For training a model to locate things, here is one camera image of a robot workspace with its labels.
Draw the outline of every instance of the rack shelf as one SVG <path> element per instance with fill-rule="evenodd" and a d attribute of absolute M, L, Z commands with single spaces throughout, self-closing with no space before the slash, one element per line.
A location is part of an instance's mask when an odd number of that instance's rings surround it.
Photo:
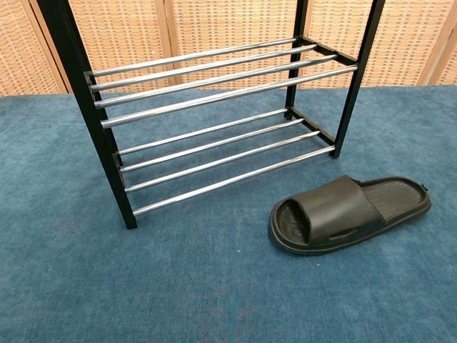
<path fill-rule="evenodd" d="M 84 121 L 88 127 L 91 138 L 96 147 L 97 154 L 101 160 L 102 166 L 105 170 L 106 176 L 110 183 L 111 189 L 114 193 L 114 196 L 117 200 L 119 209 L 121 210 L 126 226 L 129 229 L 136 227 L 136 216 L 140 214 L 147 213 L 158 209 L 159 207 L 164 207 L 176 202 L 183 201 L 185 199 L 209 192 L 214 189 L 224 187 L 234 182 L 238 182 L 256 175 L 269 172 L 271 170 L 286 166 L 289 164 L 297 163 L 303 161 L 304 159 L 311 158 L 320 154 L 331 154 L 333 158 L 337 158 L 341 152 L 341 147 L 343 144 L 344 137 L 346 135 L 346 130 L 348 128 L 349 121 L 351 119 L 351 114 L 353 106 L 356 101 L 358 89 L 361 85 L 361 80 L 363 73 L 366 67 L 366 62 L 368 61 L 368 56 L 370 54 L 371 45 L 373 44 L 374 36 L 376 34 L 376 29 L 379 23 L 381 16 L 382 8 L 384 5 L 384 0 L 373 0 L 371 5 L 371 11 L 368 16 L 368 21 L 366 25 L 365 34 L 363 36 L 363 41 L 357 59 L 347 56 L 339 51 L 336 51 L 332 48 L 329 48 L 323 44 L 320 44 L 310 38 L 303 37 L 303 28 L 306 18 L 307 10 L 307 0 L 298 0 L 296 8 L 296 20 L 293 31 L 293 38 L 290 39 L 281 39 L 277 41 L 269 41 L 258 44 L 249 44 L 244 46 L 231 46 L 222 49 L 214 49 L 210 51 L 196 52 L 194 54 L 187 54 L 183 56 L 174 56 L 166 59 L 159 59 L 156 61 L 145 61 L 136 64 L 128 64 L 125 66 L 117 66 L 110 69 L 104 69 L 100 71 L 92 71 L 89 59 L 87 58 L 86 52 L 84 50 L 84 45 L 82 44 L 81 37 L 78 32 L 78 28 L 71 13 L 71 8 L 67 0 L 58 1 L 54 3 L 51 0 L 39 0 L 40 9 L 46 20 L 46 24 L 51 33 L 52 39 L 56 45 L 56 49 L 59 53 L 59 56 L 62 60 L 64 68 L 66 70 L 67 76 L 71 83 L 72 89 L 76 100 L 79 104 L 81 113 L 83 115 Z M 278 46 L 292 44 L 290 49 L 283 49 L 280 51 L 268 52 L 264 54 L 253 54 L 250 56 L 245 56 L 235 59 L 221 59 L 219 61 L 197 64 L 195 66 L 188 66 L 180 69 L 173 69 L 168 71 L 162 71 L 158 73 L 147 74 L 143 76 L 136 77 L 126 77 L 118 81 L 106 82 L 103 84 L 97 84 L 96 78 L 100 76 L 106 76 L 111 74 L 120 74 L 127 71 L 133 71 L 137 69 L 151 68 L 154 66 L 162 66 L 165 64 L 172 64 L 174 62 L 188 61 L 192 59 L 200 59 L 207 56 L 218 56 L 224 55 L 237 51 L 248 51 L 255 50 L 259 48 L 264 48 L 268 46 Z M 322 54 L 322 57 L 308 60 L 301 60 L 302 53 L 307 51 L 316 51 Z M 192 73 L 195 71 L 202 71 L 208 69 L 220 68 L 222 66 L 231 66 L 235 64 L 242 64 L 251 61 L 259 61 L 263 59 L 273 59 L 279 56 L 291 55 L 291 61 L 288 64 L 279 64 L 275 66 L 269 66 L 266 68 L 254 69 L 250 71 L 243 71 L 235 74 L 228 74 L 223 76 L 211 77 L 209 79 L 202 79 L 198 81 L 188 82 L 184 84 L 178 84 L 174 86 L 168 86 L 161 89 L 152 89 L 148 91 L 140 91 L 133 94 L 127 94 L 123 96 L 115 96 L 109 99 L 102 99 L 100 91 L 106 89 L 114 89 L 120 86 L 126 86 L 130 84 L 136 84 L 145 81 L 152 81 L 157 79 L 163 79 L 170 76 L 182 75 L 187 73 Z M 333 69 L 330 71 L 324 71 L 321 73 L 298 76 L 298 70 L 307 66 L 315 64 L 323 64 L 330 61 L 337 61 L 342 64 L 341 68 Z M 189 101 L 180 102 L 177 104 L 171 104 L 167 106 L 161 106 L 153 109 L 147 109 L 145 111 L 134 112 L 130 114 L 122 114 L 120 116 L 115 116 L 108 118 L 106 115 L 106 107 L 116 106 L 119 104 L 124 104 L 130 101 L 136 101 L 139 99 L 146 99 L 153 96 L 170 94 L 184 89 L 193 89 L 201 86 L 208 86 L 211 84 L 219 84 L 222 82 L 233 81 L 237 79 L 244 79 L 253 76 L 259 76 L 264 74 L 277 73 L 280 71 L 288 71 L 288 78 L 285 80 L 268 83 L 268 84 L 259 84 L 257 86 L 250 86 L 243 89 L 235 89 L 232 91 L 225 91 L 220 94 L 214 94 L 211 96 L 204 96 L 199 99 L 193 99 Z M 336 76 L 339 74 L 353 73 L 352 81 L 350 88 L 348 90 L 348 96 L 346 98 L 346 103 L 344 106 L 343 114 L 341 116 L 338 132 L 335 138 L 330 134 L 325 132 L 317 124 L 311 121 L 309 118 L 304 116 L 298 109 L 294 107 L 294 100 L 296 94 L 296 85 L 304 82 L 310 82 L 317 79 L 322 79 L 325 77 Z M 219 124 L 216 126 L 208 127 L 205 129 L 199 129 L 197 131 L 189 132 L 186 134 L 181 134 L 178 136 L 169 137 L 167 139 L 162 139 L 159 141 L 153 141 L 147 144 L 141 144 L 138 146 L 133 146 L 125 149 L 118 149 L 116 140 L 114 138 L 111 127 L 124 125 L 131 123 L 133 121 L 139 121 L 144 119 L 149 119 L 155 116 L 161 116 L 168 114 L 174 111 L 181 111 L 184 109 L 190 109 L 196 106 L 202 106 L 205 104 L 211 104 L 218 101 L 224 101 L 228 99 L 233 99 L 239 96 L 245 96 L 249 94 L 255 94 L 262 91 L 267 91 L 271 89 L 278 89 L 281 87 L 287 87 L 286 93 L 286 103 L 283 109 L 277 109 L 275 111 L 270 111 L 263 114 L 257 114 L 250 116 L 244 119 L 239 119 L 236 121 L 230 121 L 225 124 Z M 183 151 L 178 151 L 173 154 L 166 156 L 157 157 L 155 159 L 150 159 L 147 161 L 142 161 L 136 164 L 131 164 L 124 166 L 121 156 L 126 154 L 133 154 L 138 151 L 145 149 L 151 149 L 157 146 L 164 144 L 169 144 L 175 141 L 181 141 L 188 139 L 190 137 L 199 136 L 213 131 L 222 130 L 231 126 L 242 125 L 250 121 L 257 119 L 262 119 L 270 116 L 275 116 L 283 114 L 287 122 L 282 124 L 277 124 L 273 126 L 264 127 L 256 131 L 246 132 L 244 134 L 239 134 L 237 136 L 232 136 L 222 140 L 214 141 L 208 144 L 201 146 L 196 146 L 190 149 L 185 149 Z M 256 149 L 251 149 L 248 151 L 241 152 L 239 154 L 234 154 L 232 156 L 227 156 L 222 159 L 217 159 L 216 161 L 211 161 L 199 166 L 194 166 L 189 169 L 184 169 L 181 171 L 176 171 L 174 173 L 165 175 L 163 177 L 158 177 L 151 179 L 146 182 L 141 182 L 140 184 L 134 184 L 132 186 L 126 187 L 124 184 L 124 176 L 127 173 L 132 172 L 137 169 L 145 168 L 154 164 L 159 164 L 164 161 L 169 161 L 172 159 L 178 159 L 180 157 L 194 154 L 196 152 L 204 151 L 207 149 L 212 149 L 217 146 L 230 144 L 235 141 L 242 139 L 247 139 L 253 136 L 261 136 L 266 132 L 270 132 L 278 129 L 285 129 L 289 126 L 294 126 L 297 124 L 302 124 L 307 127 L 310 132 L 304 134 L 299 134 L 290 139 L 285 139 L 282 141 L 277 141 L 272 144 L 261 146 Z M 254 154 L 260 154 L 264 151 L 271 149 L 279 148 L 280 146 L 285 146 L 287 144 L 292 144 L 303 139 L 310 139 L 311 137 L 318 137 L 322 139 L 327 147 L 311 151 L 305 154 L 300 154 L 295 158 L 287 159 L 270 166 L 264 166 L 259 169 L 250 171 L 245 174 L 238 175 L 237 177 L 232 177 L 215 184 L 208 185 L 206 187 L 196 189 L 192 192 L 187 192 L 181 194 L 177 197 L 171 197 L 170 199 L 165 199 L 163 201 L 157 202 L 155 204 L 146 205 L 138 209 L 132 210 L 130 201 L 128 198 L 129 193 L 138 191 L 140 189 L 145 189 L 152 187 L 156 184 L 163 182 L 169 182 L 173 179 L 183 177 L 185 175 L 190 175 L 196 172 L 200 172 L 205 169 L 209 169 L 213 166 L 222 165 L 230 161 L 235 161 L 237 159 L 242 159 L 247 156 Z"/>

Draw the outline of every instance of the woven screen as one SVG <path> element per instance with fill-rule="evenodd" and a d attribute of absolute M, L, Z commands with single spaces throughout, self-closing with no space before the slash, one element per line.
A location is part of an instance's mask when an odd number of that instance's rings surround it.
<path fill-rule="evenodd" d="M 1 1 L 0 32 L 0 96 L 59 93 L 20 1 Z"/>
<path fill-rule="evenodd" d="M 179 54 L 205 51 L 226 46 L 255 44 L 264 41 L 291 38 L 295 18 L 296 0 L 173 0 L 174 19 Z M 290 49 L 291 44 L 254 49 L 233 54 L 213 56 L 181 63 L 190 66 L 221 59 L 262 54 L 267 51 Z M 185 82 L 207 77 L 248 71 L 276 64 L 289 63 L 290 56 L 237 64 L 219 69 L 192 73 L 183 77 Z M 208 86 L 207 89 L 241 88 L 259 83 L 278 81 L 287 72 L 257 76 L 225 84 Z"/>
<path fill-rule="evenodd" d="M 443 70 L 439 84 L 457 84 L 457 49 Z"/>
<path fill-rule="evenodd" d="M 371 1 L 314 0 L 310 2 L 313 6 L 309 36 L 332 48 L 356 56 Z M 387 1 L 363 85 L 416 85 L 452 3 L 453 0 Z M 223 46 L 252 44 L 290 37 L 295 6 L 296 1 L 290 0 L 174 0 L 173 12 L 178 34 L 178 53 L 187 54 Z M 286 49 L 286 47 L 290 47 L 290 45 L 277 46 L 268 50 Z M 204 61 L 228 59 L 257 52 L 260 53 L 262 50 L 216 56 Z M 315 56 L 318 54 L 305 53 L 302 59 Z M 184 81 L 287 63 L 288 60 L 289 58 L 285 56 L 213 69 L 185 76 Z M 195 61 L 186 62 L 185 65 L 195 63 Z M 337 63 L 332 62 L 302 69 L 302 73 L 312 74 L 338 67 Z M 245 87 L 259 82 L 277 81 L 286 75 L 286 72 L 270 74 L 227 84 L 217 84 L 209 88 Z M 347 87 L 350 78 L 350 74 L 345 74 L 302 84 L 300 87 Z"/>
<path fill-rule="evenodd" d="M 70 0 L 93 70 L 164 57 L 154 0 Z M 103 76 L 98 83 L 164 71 L 162 66 Z M 110 91 L 143 91 L 168 86 L 166 79 Z"/>
<path fill-rule="evenodd" d="M 363 78 L 364 86 L 415 86 L 453 0 L 387 1 Z M 314 0 L 309 36 L 356 57 L 371 2 Z M 306 73 L 327 70 L 312 66 Z M 322 79 L 303 87 L 347 87 L 351 76 Z"/>

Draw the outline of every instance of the rubber slipper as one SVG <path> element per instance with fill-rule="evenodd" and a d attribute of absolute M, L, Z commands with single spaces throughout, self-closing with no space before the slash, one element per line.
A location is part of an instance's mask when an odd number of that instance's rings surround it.
<path fill-rule="evenodd" d="M 344 175 L 276 204 L 271 231 L 291 252 L 323 254 L 370 239 L 430 208 L 427 189 L 410 179 L 360 182 Z"/>

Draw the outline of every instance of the floor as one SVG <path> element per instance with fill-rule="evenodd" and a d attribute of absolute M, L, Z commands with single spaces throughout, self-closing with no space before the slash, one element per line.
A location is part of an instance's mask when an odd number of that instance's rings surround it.
<path fill-rule="evenodd" d="M 109 109 L 117 116 L 210 91 Z M 334 134 L 344 90 L 297 94 Z M 269 91 L 116 127 L 119 146 L 283 106 Z M 281 115 L 125 156 L 235 136 Z M 306 132 L 272 131 L 126 174 L 143 182 Z M 457 86 L 362 89 L 341 157 L 270 171 L 138 217 L 126 230 L 74 98 L 0 99 L 0 342 L 457 342 Z M 289 144 L 131 195 L 139 208 L 323 147 Z M 425 184 L 429 213 L 317 257 L 279 248 L 272 206 L 342 174 Z"/>

